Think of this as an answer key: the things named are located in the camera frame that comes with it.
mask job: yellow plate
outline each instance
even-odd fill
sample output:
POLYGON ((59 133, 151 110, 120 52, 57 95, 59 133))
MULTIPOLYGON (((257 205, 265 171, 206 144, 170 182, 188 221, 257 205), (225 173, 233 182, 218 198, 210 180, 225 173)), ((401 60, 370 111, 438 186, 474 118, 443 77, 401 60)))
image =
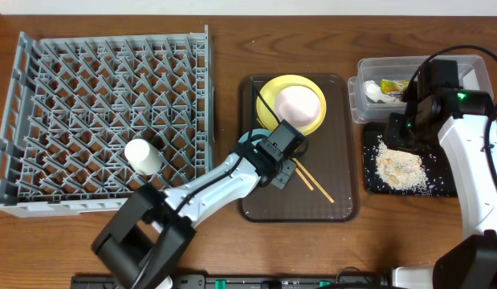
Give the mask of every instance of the yellow plate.
MULTIPOLYGON (((312 124, 301 128, 300 131, 305 135, 314 132, 323 122, 325 115, 327 114, 327 103, 325 101, 325 96, 321 89, 312 80, 307 79, 299 75, 282 75, 275 77, 274 79, 268 81, 263 89, 261 89, 261 96, 267 102, 271 109, 275 107, 275 100, 277 95, 284 89, 290 86, 301 85, 312 90, 320 99, 320 114, 318 118, 314 120, 312 124)), ((261 120, 261 123, 267 129, 274 131, 277 128, 277 121, 273 117, 270 111, 267 110, 266 106, 263 104, 260 98, 257 99, 257 115, 261 120)))

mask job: chopsticks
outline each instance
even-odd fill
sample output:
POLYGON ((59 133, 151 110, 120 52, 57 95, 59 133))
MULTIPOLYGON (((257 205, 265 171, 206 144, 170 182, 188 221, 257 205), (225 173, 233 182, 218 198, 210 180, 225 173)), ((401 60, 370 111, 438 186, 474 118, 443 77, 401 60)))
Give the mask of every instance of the chopsticks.
POLYGON ((299 177, 302 178, 303 182, 305 183, 305 185, 307 185, 307 187, 310 189, 310 190, 314 190, 314 187, 312 187, 311 183, 305 178, 305 176, 302 174, 302 172, 300 172, 300 170, 302 170, 306 175, 307 177, 309 177, 312 181, 312 183, 314 183, 314 185, 316 187, 318 187, 318 189, 320 189, 321 193, 323 193, 323 195, 331 202, 333 203, 334 202, 334 199, 330 196, 330 194, 328 194, 328 192, 323 189, 323 187, 320 185, 320 183, 311 175, 311 173, 309 173, 309 171, 307 171, 307 169, 305 169, 305 167, 302 165, 302 163, 300 163, 296 158, 293 158, 293 161, 298 165, 298 168, 296 168, 296 174, 298 174, 299 177))

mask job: wooden table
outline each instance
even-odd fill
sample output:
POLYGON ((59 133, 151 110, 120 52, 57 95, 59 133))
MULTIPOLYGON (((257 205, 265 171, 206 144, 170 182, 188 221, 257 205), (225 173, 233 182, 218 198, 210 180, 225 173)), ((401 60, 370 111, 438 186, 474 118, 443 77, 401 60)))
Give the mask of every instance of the wooden table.
MULTIPOLYGON (((497 54, 497 18, 6 16, 0 17, 0 121, 19 31, 43 39, 200 32, 206 24, 214 36, 217 161, 236 142, 237 88, 246 75, 328 72, 348 80, 363 58, 430 55, 461 43, 497 54)), ((485 60, 497 95, 497 65, 485 60)), ((360 152, 361 127, 354 128, 360 152)), ((346 266, 383 271, 434 265, 459 244, 457 199, 371 195, 362 187, 360 155, 357 168, 361 211, 354 220, 254 224, 230 204, 198 227, 179 267, 230 275, 333 275, 346 266)), ((0 212, 0 287, 61 288, 75 274, 108 273, 90 245, 111 216, 20 219, 0 212)))

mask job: brown tray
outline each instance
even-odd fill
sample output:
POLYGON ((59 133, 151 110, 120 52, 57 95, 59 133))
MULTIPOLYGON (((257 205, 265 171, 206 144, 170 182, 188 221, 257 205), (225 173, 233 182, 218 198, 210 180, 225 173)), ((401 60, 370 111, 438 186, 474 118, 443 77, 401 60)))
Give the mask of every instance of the brown tray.
MULTIPOLYGON (((260 90, 278 75, 255 75, 260 90)), ((273 185, 256 189, 239 200, 241 215, 251 222, 346 222, 359 211, 356 164, 346 81, 337 75, 302 75, 314 81, 325 95, 327 115, 308 136, 309 149, 299 161, 325 188, 332 204, 315 187, 311 191, 294 173, 284 189, 273 185)), ((239 85, 239 136, 251 126, 250 78, 239 85)))

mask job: white arm casing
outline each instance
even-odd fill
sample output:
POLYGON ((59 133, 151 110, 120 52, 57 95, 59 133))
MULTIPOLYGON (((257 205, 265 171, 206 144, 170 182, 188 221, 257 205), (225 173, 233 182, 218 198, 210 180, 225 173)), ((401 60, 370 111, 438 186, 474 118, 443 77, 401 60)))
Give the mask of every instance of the white arm casing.
MULTIPOLYGON (((455 180, 462 211, 463 239, 484 230, 497 233, 497 191, 483 151, 487 116, 451 117, 438 133, 455 180)), ((497 172, 497 124, 490 133, 491 150, 497 172)))
MULTIPOLYGON (((221 165, 207 174, 177 188, 165 189, 164 193, 168 196, 165 202, 175 210, 188 193, 224 174, 238 159, 238 154, 231 153, 221 165)), ((182 208, 179 216, 191 219, 195 228, 224 205, 251 193, 259 183, 259 179, 255 167, 247 159, 242 159, 229 177, 224 177, 198 193, 182 208)))

